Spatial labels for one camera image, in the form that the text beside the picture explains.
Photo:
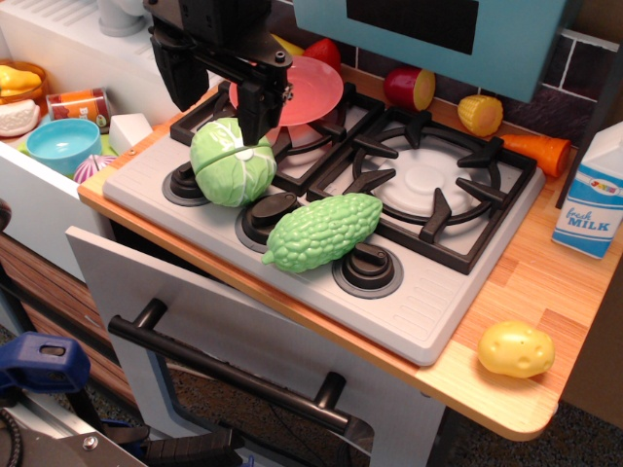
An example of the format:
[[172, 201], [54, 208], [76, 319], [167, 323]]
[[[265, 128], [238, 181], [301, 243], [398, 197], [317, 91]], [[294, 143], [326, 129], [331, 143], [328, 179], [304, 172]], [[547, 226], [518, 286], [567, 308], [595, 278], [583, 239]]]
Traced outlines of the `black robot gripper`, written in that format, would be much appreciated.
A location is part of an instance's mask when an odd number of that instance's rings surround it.
[[256, 145], [278, 127], [283, 99], [266, 90], [269, 74], [288, 68], [289, 54], [269, 32], [270, 1], [145, 1], [151, 44], [168, 94], [180, 111], [207, 92], [207, 70], [238, 85], [243, 143]]

